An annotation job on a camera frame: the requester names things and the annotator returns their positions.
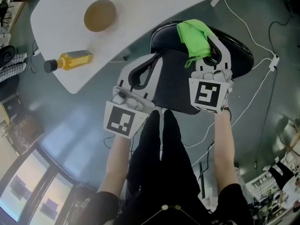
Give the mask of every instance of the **white equipment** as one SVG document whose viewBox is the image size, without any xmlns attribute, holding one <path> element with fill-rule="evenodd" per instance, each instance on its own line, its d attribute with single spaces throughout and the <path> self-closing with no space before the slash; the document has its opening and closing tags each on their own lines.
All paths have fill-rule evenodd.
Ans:
<svg viewBox="0 0 300 225">
<path fill-rule="evenodd" d="M 215 36 L 208 39 L 212 58 L 196 62 L 189 79 L 191 105 L 198 110 L 221 113 L 229 92 L 232 72 L 228 49 Z M 132 138 L 155 109 L 152 102 L 158 85 L 163 57 L 159 53 L 142 56 L 126 65 L 106 103 L 104 129 Z M 149 70 L 145 83 L 140 76 Z"/>
<path fill-rule="evenodd" d="M 196 71 L 189 79 L 191 105 L 209 113 L 221 113 L 233 81 L 228 49 L 215 36 L 208 35 L 212 57 L 196 62 Z"/>
</svg>

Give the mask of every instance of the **white cable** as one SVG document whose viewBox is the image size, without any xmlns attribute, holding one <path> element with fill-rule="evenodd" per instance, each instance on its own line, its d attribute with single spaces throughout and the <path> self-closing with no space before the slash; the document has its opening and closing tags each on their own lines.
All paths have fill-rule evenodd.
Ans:
<svg viewBox="0 0 300 225">
<path fill-rule="evenodd" d="M 271 70 L 269 70 L 269 71 L 267 72 L 266 76 L 264 77 L 264 79 L 263 79 L 261 85 L 260 85 L 259 88 L 257 89 L 257 91 L 256 91 L 256 93 L 254 94 L 253 98 L 251 99 L 250 103 L 249 103 L 248 106 L 245 108 L 245 110 L 240 114 L 240 116 L 237 118 L 237 120 L 231 125 L 231 127 L 232 127 L 232 126 L 240 119 L 240 117 L 244 114 L 244 112 L 250 107 L 252 101 L 254 100 L 255 96 L 257 95 L 259 89 L 262 87 L 263 82 L 266 80 L 266 78 L 267 78 L 267 76 L 268 76 L 268 74 L 269 74 L 270 72 L 271 72 Z"/>
<path fill-rule="evenodd" d="M 229 9 L 229 11 L 231 11 L 238 19 L 240 19 L 240 20 L 245 24 L 245 26 L 247 27 L 247 30 L 248 30 L 248 32 L 249 32 L 249 34 L 250 34 L 250 37 L 251 37 L 252 41 L 253 41 L 257 46 L 262 47 L 263 49 L 265 49 L 265 50 L 269 51 L 270 53 L 272 53 L 273 56 L 275 56 L 274 52 L 272 52 L 270 49 L 265 48 L 264 46 L 261 46 L 261 45 L 259 45 L 258 43 L 256 43 L 256 42 L 254 41 L 254 39 L 253 39 L 253 37 L 252 37 L 252 34 L 251 34 L 251 32 L 250 32 L 250 30 L 249 30 L 247 24 L 244 22 L 244 20 L 241 19 L 239 16 L 237 16 L 237 15 L 236 15 L 229 7 L 228 7 L 226 0 L 224 0 L 224 2 L 225 2 L 225 4 L 226 4 L 227 8 Z"/>
<path fill-rule="evenodd" d="M 201 142 L 196 143 L 196 144 L 194 144 L 194 145 L 192 145 L 192 146 L 186 146 L 186 145 L 184 145 L 184 146 L 185 146 L 186 148 L 192 148 L 192 147 L 197 146 L 198 144 L 202 143 L 202 142 L 206 139 L 206 136 L 207 136 L 207 134 L 208 134 L 208 131 L 210 130 L 210 127 L 211 127 L 212 125 L 214 125 L 214 123 L 215 123 L 215 122 L 213 122 L 212 124 L 210 124 L 210 126 L 208 127 L 207 132 L 206 132 L 206 134 L 205 134 L 205 136 L 204 136 L 204 138 L 202 139 Z"/>
<path fill-rule="evenodd" d="M 231 127 L 241 118 L 241 116 L 244 114 L 244 112 L 250 107 L 250 105 L 251 105 L 251 103 L 253 102 L 253 100 L 254 100 L 254 98 L 256 97 L 256 95 L 257 95 L 257 93 L 258 93 L 258 91 L 259 91 L 259 89 L 262 87 L 262 85 L 263 85 L 263 82 L 266 80 L 266 78 L 267 78 L 267 76 L 268 76 L 268 74 L 271 72 L 271 70 L 269 70 L 268 72 L 267 72 L 267 74 L 266 74 L 266 76 L 264 77 L 264 79 L 263 79 L 263 81 L 262 81 L 262 83 L 261 83 L 261 85 L 259 86 L 259 88 L 257 89 L 257 91 L 255 92 L 255 94 L 254 94 L 254 96 L 253 96 L 253 98 L 251 99 L 251 101 L 250 101 L 250 103 L 248 104 L 248 106 L 244 109 L 244 111 L 240 114 L 240 116 L 236 119 L 236 121 L 231 125 Z M 199 158 L 192 166 L 194 166 L 194 165 L 196 165 L 211 149 L 212 149 L 212 147 L 214 146 L 215 144 L 213 144 L 211 147 L 210 147 L 210 149 L 208 149 L 207 150 L 207 152 L 206 153 L 204 153 L 202 156 L 201 156 L 201 158 Z"/>
<path fill-rule="evenodd" d="M 272 59 L 270 59 L 270 58 L 264 58 L 264 59 L 261 60 L 255 67 L 253 67 L 252 70 L 253 70 L 254 68 L 256 68 L 258 65 L 260 65 L 264 60 L 270 60 L 270 61 L 272 61 Z"/>
<path fill-rule="evenodd" d="M 261 60 L 254 68 L 256 68 L 257 66 L 259 66 L 264 60 L 270 60 L 270 61 L 272 61 L 272 59 L 270 59 L 270 58 L 264 58 L 264 59 Z M 212 124 L 210 124 L 210 126 L 208 127 L 207 132 L 206 132 L 204 138 L 201 140 L 201 142 L 198 142 L 198 143 L 196 143 L 196 144 L 194 144 L 194 145 L 192 145 L 192 146 L 186 146 L 186 145 L 184 145 L 184 146 L 185 146 L 186 148 L 192 148 L 192 147 L 194 147 L 194 146 L 197 146 L 197 145 L 201 144 L 201 143 L 206 139 L 207 134 L 208 134 L 208 131 L 210 130 L 210 127 L 211 127 L 214 123 L 215 123 L 215 122 L 213 122 Z"/>
</svg>

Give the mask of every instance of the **concrete floor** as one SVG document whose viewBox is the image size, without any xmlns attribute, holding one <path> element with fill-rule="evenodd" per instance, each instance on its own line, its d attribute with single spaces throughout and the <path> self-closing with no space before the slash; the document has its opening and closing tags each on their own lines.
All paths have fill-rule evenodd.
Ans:
<svg viewBox="0 0 300 225">
<path fill-rule="evenodd" d="M 34 41 L 30 14 L 38 1 L 30 0 L 24 7 L 11 39 L 11 44 L 16 46 L 20 53 L 27 52 L 29 56 Z M 268 39 L 270 23 L 272 21 L 284 23 L 289 17 L 282 0 L 227 0 L 227 3 L 248 24 L 256 42 L 267 48 L 271 48 Z M 244 24 L 229 12 L 223 1 L 220 1 L 215 8 L 210 6 L 209 0 L 204 1 L 170 20 L 192 18 L 202 20 L 241 41 L 252 51 L 255 64 L 262 58 L 272 58 L 270 52 L 251 41 Z M 293 133 L 287 126 L 288 121 L 299 113 L 300 49 L 296 46 L 296 32 L 297 25 L 294 20 L 286 27 L 278 25 L 272 27 L 272 41 L 280 56 L 280 62 L 258 151 L 259 173 L 265 165 L 273 162 L 276 155 L 284 155 L 284 147 L 278 142 L 278 133 L 287 134 L 285 139 L 288 143 L 290 133 Z M 131 45 L 130 49 L 133 51 L 131 59 L 148 53 L 149 38 L 148 33 Z M 30 69 L 26 68 L 20 74 L 18 92 L 24 106 L 31 110 L 44 126 L 45 135 L 39 141 L 40 145 L 74 179 L 98 187 L 105 173 L 109 153 L 103 144 L 103 139 L 111 136 L 102 129 L 105 102 L 111 99 L 112 87 L 125 63 L 107 65 L 77 94 L 70 94 L 53 74 L 46 74 L 43 71 L 42 55 L 34 57 L 32 61 L 38 73 L 32 74 Z M 249 74 L 235 80 L 234 90 L 229 98 L 233 121 L 247 107 L 268 70 L 269 61 L 264 61 Z M 252 105 L 232 128 L 236 161 L 240 164 L 246 181 L 256 176 L 255 155 L 274 78 L 274 73 L 269 74 Z M 208 126 L 213 122 L 213 115 L 205 112 L 194 116 L 176 112 L 175 116 L 181 128 L 182 141 L 186 145 L 201 141 Z M 203 143 L 187 149 L 192 163 L 207 150 L 212 139 L 213 128 Z M 134 147 L 138 145 L 138 140 L 139 135 L 135 137 Z M 195 172 L 198 172 L 198 166 L 195 166 Z M 205 178 L 208 186 L 215 187 L 213 172 L 211 155 L 210 168 L 205 173 Z"/>
</svg>

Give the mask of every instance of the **oil bottle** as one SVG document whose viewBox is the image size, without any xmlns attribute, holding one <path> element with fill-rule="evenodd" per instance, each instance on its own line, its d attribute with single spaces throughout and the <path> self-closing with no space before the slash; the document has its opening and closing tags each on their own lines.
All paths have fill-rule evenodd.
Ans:
<svg viewBox="0 0 300 225">
<path fill-rule="evenodd" d="M 66 71 L 79 66 L 92 62 L 93 54 L 89 51 L 81 50 L 75 52 L 63 53 L 58 60 L 52 59 L 45 61 L 44 69 L 45 72 L 51 73 L 57 69 L 64 69 Z"/>
</svg>

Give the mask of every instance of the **black chair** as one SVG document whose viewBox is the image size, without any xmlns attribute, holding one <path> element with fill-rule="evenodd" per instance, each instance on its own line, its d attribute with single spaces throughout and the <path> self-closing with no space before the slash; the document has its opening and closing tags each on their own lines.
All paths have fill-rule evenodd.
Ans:
<svg viewBox="0 0 300 225">
<path fill-rule="evenodd" d="M 296 20 L 296 23 L 298 24 L 298 41 L 297 41 L 297 46 L 300 47 L 300 0 L 286 0 L 285 1 L 285 6 L 287 10 L 291 13 L 291 17 Z"/>
<path fill-rule="evenodd" d="M 0 68 L 6 66 L 15 56 L 15 47 L 8 45 L 0 49 Z"/>
<path fill-rule="evenodd" d="M 166 22 L 154 29 L 150 40 L 150 53 L 163 55 L 163 67 L 153 102 L 156 106 L 169 108 L 187 114 L 199 110 L 190 104 L 189 82 L 195 71 L 195 63 L 185 68 L 188 49 L 181 43 L 177 24 L 182 21 Z M 250 50 L 238 40 L 210 27 L 231 54 L 232 78 L 243 76 L 251 71 L 254 59 Z"/>
</svg>

